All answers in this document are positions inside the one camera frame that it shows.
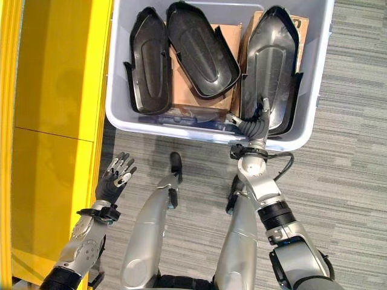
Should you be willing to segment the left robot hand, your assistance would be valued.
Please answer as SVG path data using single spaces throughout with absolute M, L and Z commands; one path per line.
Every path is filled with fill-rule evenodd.
M 96 187 L 96 199 L 115 204 L 128 181 L 137 170 L 129 153 L 114 157 Z

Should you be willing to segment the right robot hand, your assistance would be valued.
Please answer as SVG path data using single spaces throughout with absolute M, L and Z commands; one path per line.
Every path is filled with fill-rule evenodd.
M 249 140 L 266 141 L 270 124 L 270 102 L 268 98 L 262 98 L 257 107 L 259 114 L 251 120 L 242 120 L 232 113 L 226 115 L 226 120 L 236 126 Z

